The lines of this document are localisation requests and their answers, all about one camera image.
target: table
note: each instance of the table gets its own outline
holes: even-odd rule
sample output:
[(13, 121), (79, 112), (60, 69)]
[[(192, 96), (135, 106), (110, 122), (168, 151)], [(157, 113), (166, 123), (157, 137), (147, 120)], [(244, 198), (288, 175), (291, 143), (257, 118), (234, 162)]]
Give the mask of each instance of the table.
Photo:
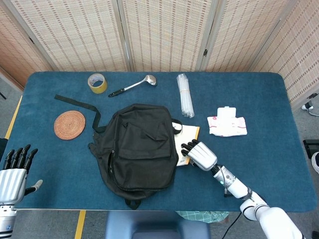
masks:
[[(55, 100), (55, 94), (95, 105), (102, 115), (100, 125), (106, 125), (116, 111), (133, 103), (163, 105), (183, 124), (200, 126), (198, 139), (213, 150), (218, 163), (264, 196), (269, 205), (288, 212), (316, 207), (315, 191), (280, 75), (188, 72), (195, 111), (195, 117), (189, 119), (181, 115), (178, 72), (102, 72), (109, 86), (99, 95), (87, 85), (91, 74), (37, 72), (29, 77), (4, 154), (28, 143), (31, 148), (37, 147), (27, 186), (38, 179), (43, 179), (43, 185), (25, 197), (20, 208), (129, 209), (124, 199), (104, 185), (96, 159), (87, 148), (93, 141), (95, 113)], [(146, 74), (157, 78), (157, 87), (141, 84), (116, 97), (107, 97)], [(217, 108), (223, 106), (237, 108), (237, 116), (246, 120), (247, 135), (217, 137), (208, 133), (207, 117), (216, 115)], [(79, 137), (64, 141), (55, 136), (53, 123), (69, 110), (82, 112), (86, 127)], [(210, 172), (181, 166), (173, 185), (143, 200), (139, 210), (238, 211), (241, 203), (224, 198), (223, 188)]]

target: green cloth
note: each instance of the green cloth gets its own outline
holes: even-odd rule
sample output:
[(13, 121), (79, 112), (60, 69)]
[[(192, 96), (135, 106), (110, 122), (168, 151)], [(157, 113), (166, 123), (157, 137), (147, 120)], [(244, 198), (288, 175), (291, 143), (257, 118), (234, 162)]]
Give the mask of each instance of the green cloth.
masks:
[(181, 217), (191, 221), (201, 221), (204, 223), (217, 223), (228, 217), (229, 212), (221, 211), (176, 211)]

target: packing tape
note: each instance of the packing tape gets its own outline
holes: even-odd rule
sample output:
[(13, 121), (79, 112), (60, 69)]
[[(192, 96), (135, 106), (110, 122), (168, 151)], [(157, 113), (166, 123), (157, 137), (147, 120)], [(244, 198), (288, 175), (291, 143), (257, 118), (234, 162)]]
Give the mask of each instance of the packing tape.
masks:
[[(94, 83), (98, 81), (102, 81), (102, 84), (100, 84), (99, 86), (94, 86)], [(108, 83), (106, 82), (102, 74), (93, 74), (88, 78), (88, 85), (95, 94), (100, 94), (105, 92)]]

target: round woven coaster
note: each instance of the round woven coaster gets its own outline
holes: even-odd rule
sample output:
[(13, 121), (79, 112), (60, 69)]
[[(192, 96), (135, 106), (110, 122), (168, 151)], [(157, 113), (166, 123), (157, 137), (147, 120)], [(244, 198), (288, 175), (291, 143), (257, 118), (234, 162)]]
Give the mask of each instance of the round woven coaster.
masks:
[(82, 133), (85, 118), (78, 111), (67, 111), (59, 115), (54, 122), (54, 132), (60, 139), (74, 139)]

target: robotic arm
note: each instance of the robotic arm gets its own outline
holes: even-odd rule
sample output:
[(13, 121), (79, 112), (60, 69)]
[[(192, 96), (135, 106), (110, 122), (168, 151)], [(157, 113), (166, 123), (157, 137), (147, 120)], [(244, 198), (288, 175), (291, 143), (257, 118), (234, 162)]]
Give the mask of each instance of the robotic arm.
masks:
[(245, 218), (259, 221), (268, 239), (304, 239), (305, 237), (281, 208), (271, 208), (254, 191), (245, 186), (226, 167), (217, 164), (216, 155), (202, 142), (193, 139), (181, 145), (183, 155), (188, 155), (204, 171), (211, 171), (213, 177), (235, 198), (244, 202), (240, 211)]
[(30, 188), (25, 188), (26, 178), (34, 155), (38, 149), (34, 149), (26, 157), (30, 144), (19, 148), (16, 152), (11, 150), (6, 156), (3, 169), (0, 171), (0, 238), (10, 238), (13, 231), (16, 209), (24, 196), (35, 192), (42, 184), (39, 180)]

